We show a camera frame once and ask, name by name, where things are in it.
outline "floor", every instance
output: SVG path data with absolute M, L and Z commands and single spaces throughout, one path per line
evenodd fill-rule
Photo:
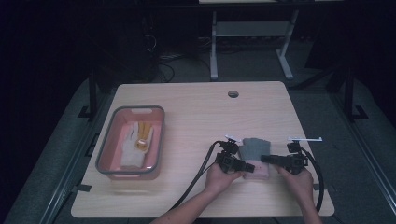
M 200 39 L 205 48 L 207 39 Z M 282 74 L 275 49 L 281 39 L 224 39 L 225 48 L 219 51 L 219 82 L 277 80 L 287 87 L 296 85 L 314 74 L 316 69 L 304 68 L 312 43 L 295 40 L 290 44 L 287 58 L 295 79 L 287 80 Z M 179 49 L 161 52 L 163 61 L 153 82 L 207 82 L 209 52 L 202 50 L 196 57 L 170 56 Z M 354 105 L 361 105 L 369 119 L 350 123 L 342 112 L 343 91 L 326 92 L 330 77 L 300 90 L 289 91 L 296 113 L 307 137 L 321 136 L 323 143 L 310 144 L 318 160 L 325 185 L 332 197 L 335 213 L 324 217 L 323 222 L 335 223 L 396 223 L 376 175 L 366 159 L 365 147 L 380 163 L 389 182 L 396 183 L 393 162 L 396 151 L 396 131 L 380 109 L 370 92 L 355 82 Z M 18 200 L 8 214 L 6 223 L 149 223 L 151 218 L 76 218 L 70 214 L 76 196 L 76 187 L 90 160 L 90 150 L 96 134 L 101 131 L 106 112 L 115 89 L 110 93 L 98 92 L 98 114 L 93 120 L 78 118 L 80 109 L 89 104 L 88 81 L 81 83 L 52 137 L 48 141 L 35 169 L 26 182 Z M 303 223 L 300 217 L 256 217 L 238 219 L 200 220 L 208 223 Z

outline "gray carpet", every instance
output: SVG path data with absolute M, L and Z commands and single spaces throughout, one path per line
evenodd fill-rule
M 287 58 L 294 80 L 286 80 L 276 58 L 275 48 L 279 42 L 262 42 L 255 48 L 242 48 L 233 54 L 219 54 L 219 81 L 283 81 L 292 86 L 318 70 L 304 68 L 304 62 L 311 44 L 292 42 Z M 209 54 L 199 55 L 200 60 L 180 59 L 168 65 L 175 70 L 172 82 L 209 81 L 207 68 Z M 160 65 L 164 75 L 171 76 L 169 67 Z M 337 102 L 342 101 L 342 93 L 329 94 L 325 91 L 325 77 L 302 91 L 290 91 L 290 98 L 302 123 L 307 137 L 324 139 L 321 143 L 311 143 L 314 156 L 318 160 L 325 185 L 335 206 L 335 216 L 323 218 L 324 223 L 396 223 L 393 214 L 373 173 L 357 143 L 351 124 L 346 120 Z M 158 77 L 154 82 L 161 82 Z M 81 156 L 74 167 L 74 173 L 67 183 L 62 197 L 60 211 L 54 223 L 149 223 L 149 218 L 75 218 L 70 214 L 76 193 L 72 190 L 83 177 L 89 157 L 84 156 L 90 148 L 91 140 L 99 133 L 106 117 L 114 92 L 99 93 L 100 113 L 92 122 L 78 118 L 80 109 L 89 103 L 88 83 L 83 82 L 75 93 L 64 116 L 48 141 L 39 162 L 26 182 L 18 200 L 8 214 L 6 223 L 39 223 L 50 204 L 64 170 L 70 167 L 70 159 Z M 370 92 L 356 81 L 355 105 L 361 105 L 369 119 L 357 120 L 353 127 L 367 141 L 375 158 L 380 162 L 391 183 L 396 183 L 393 162 L 396 151 L 395 129 L 389 124 L 375 105 Z M 213 219 L 211 223 L 303 223 L 300 217 Z

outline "wooden table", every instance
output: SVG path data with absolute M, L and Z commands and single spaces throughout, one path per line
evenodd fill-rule
M 231 98 L 229 91 L 239 96 Z M 150 181 L 111 181 L 95 168 L 99 148 L 113 111 L 122 105 L 160 105 L 165 111 L 163 155 L 159 177 Z M 281 82 L 209 82 L 188 84 L 121 85 L 109 109 L 92 154 L 83 185 L 72 208 L 75 217 L 157 217 L 165 213 L 186 190 L 199 170 L 209 147 L 225 134 L 257 137 L 271 142 L 271 154 L 289 154 L 288 136 L 304 137 L 286 88 Z M 302 147 L 310 151 L 306 142 Z M 209 164 L 221 148 L 216 147 Z M 318 178 L 313 167 L 308 167 Z M 191 196 L 203 189 L 205 176 Z M 327 191 L 321 216 L 334 212 Z M 270 165 L 268 180 L 239 178 L 201 217 L 300 216 L 300 208 L 281 175 Z

